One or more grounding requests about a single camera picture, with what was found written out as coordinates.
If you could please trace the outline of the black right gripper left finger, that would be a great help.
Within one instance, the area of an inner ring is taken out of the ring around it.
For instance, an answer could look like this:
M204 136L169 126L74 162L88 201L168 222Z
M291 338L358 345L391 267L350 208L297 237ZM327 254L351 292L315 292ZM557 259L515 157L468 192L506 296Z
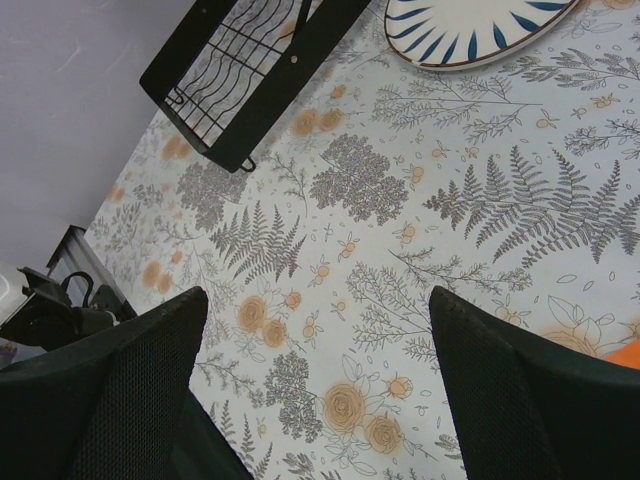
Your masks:
M3 369L2 478L166 478L207 308L194 287Z

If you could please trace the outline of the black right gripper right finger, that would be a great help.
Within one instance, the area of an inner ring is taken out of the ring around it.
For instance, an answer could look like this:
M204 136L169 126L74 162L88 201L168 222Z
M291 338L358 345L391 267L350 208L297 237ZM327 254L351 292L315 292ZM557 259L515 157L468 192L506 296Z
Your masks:
M636 479L639 372L436 287L437 359L470 479Z

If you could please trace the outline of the white blue striped plate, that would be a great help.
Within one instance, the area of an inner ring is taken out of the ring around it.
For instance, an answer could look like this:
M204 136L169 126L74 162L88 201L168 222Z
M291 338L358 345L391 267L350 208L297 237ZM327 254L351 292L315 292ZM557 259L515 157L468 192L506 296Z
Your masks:
M527 46L571 13L576 1L391 0L384 31L403 60L431 71L460 71Z

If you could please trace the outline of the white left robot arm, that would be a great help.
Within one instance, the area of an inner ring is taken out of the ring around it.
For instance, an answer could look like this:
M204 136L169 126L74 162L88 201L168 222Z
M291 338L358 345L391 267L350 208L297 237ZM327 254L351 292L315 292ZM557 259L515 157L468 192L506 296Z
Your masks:
M70 345L136 316L109 285L76 271L58 281L1 264L1 367Z

